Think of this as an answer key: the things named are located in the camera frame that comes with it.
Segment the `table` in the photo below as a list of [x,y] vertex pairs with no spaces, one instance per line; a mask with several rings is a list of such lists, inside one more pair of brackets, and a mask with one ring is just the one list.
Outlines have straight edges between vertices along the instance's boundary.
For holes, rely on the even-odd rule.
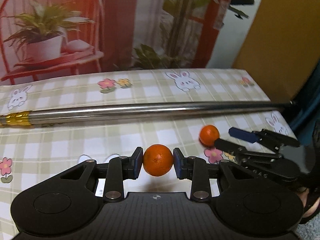
[[[12,92],[21,93],[28,85],[31,86],[26,91],[26,100],[19,99],[19,104],[8,110]],[[1,114],[72,106],[201,100],[269,99],[246,71],[237,69],[94,73],[0,87]],[[215,125],[223,139],[250,150],[270,152],[257,143],[231,138],[228,129],[234,126],[249,131],[263,128],[274,130],[274,118],[284,127],[283,132],[294,137],[278,111],[205,118],[135,119],[1,128],[0,161],[4,157],[12,159],[11,173],[1,177],[12,176],[12,181],[0,183],[0,231],[4,239],[11,239],[18,232],[10,216],[10,204],[19,192],[74,166],[78,161],[92,158],[103,163],[112,154],[130,156],[138,146],[145,150],[152,144],[160,143],[171,150],[179,147],[185,156],[201,157],[208,162],[204,155],[205,148],[198,141],[200,129],[207,124]],[[219,194],[213,179],[211,188],[212,195]],[[191,181],[179,181],[174,168],[161,177],[152,177],[142,168],[137,180],[124,181],[124,189],[126,192],[185,191],[189,195]]]

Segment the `tangerine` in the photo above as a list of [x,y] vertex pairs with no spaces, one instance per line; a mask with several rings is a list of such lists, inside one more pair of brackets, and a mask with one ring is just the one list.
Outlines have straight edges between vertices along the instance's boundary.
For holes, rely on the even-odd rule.
[[213,125],[206,125],[202,127],[199,140],[203,145],[207,147],[212,147],[214,145],[214,141],[220,137],[218,129]]
[[159,177],[169,172],[173,165],[173,156],[168,147],[154,144],[144,152],[142,163],[148,174]]

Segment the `metal pole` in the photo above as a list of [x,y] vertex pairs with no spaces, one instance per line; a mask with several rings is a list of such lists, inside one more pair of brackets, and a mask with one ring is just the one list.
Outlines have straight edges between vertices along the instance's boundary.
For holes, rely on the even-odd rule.
[[0,117],[2,125],[32,125],[44,123],[106,121],[131,118],[189,117],[194,115],[232,114],[272,111],[288,103],[270,101],[176,102],[111,106],[85,106],[25,111]]

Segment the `chair seat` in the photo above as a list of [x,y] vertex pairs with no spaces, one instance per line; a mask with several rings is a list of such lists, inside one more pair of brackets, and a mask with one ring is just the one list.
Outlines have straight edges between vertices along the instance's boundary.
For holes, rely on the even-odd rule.
[[101,51],[96,51],[96,54],[90,55],[87,57],[83,57],[77,60],[73,60],[70,62],[66,63],[61,63],[55,66],[51,66],[48,68],[41,68],[41,69],[35,69],[35,70],[29,70],[27,67],[19,67],[13,71],[10,71],[6,75],[4,75],[1,78],[1,81],[7,80],[9,78],[20,78],[20,77],[25,77],[25,76],[32,76],[32,75],[37,75],[37,74],[45,74],[45,73],[50,73],[58,70],[63,70],[66,68],[69,68],[71,71],[76,69],[79,65],[97,60],[101,57],[103,57],[104,53]]

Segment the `curtain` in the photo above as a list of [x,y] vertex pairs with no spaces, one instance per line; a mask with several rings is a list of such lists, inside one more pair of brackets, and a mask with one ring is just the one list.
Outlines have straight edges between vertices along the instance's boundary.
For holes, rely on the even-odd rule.
[[300,106],[300,111],[289,125],[298,140],[309,145],[315,122],[320,118],[320,61],[294,101]]

